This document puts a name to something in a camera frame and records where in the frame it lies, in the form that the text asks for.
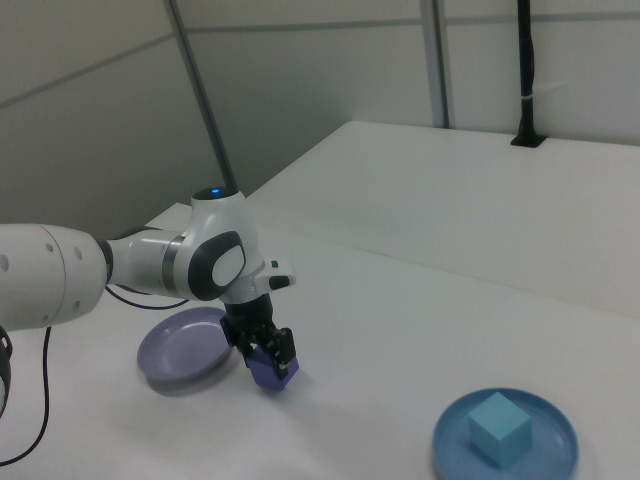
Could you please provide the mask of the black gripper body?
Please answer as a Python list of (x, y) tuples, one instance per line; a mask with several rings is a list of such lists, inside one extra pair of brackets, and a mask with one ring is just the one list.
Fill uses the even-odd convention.
[(225, 304), (223, 329), (242, 332), (273, 330), (273, 305), (269, 294), (263, 294), (245, 303)]

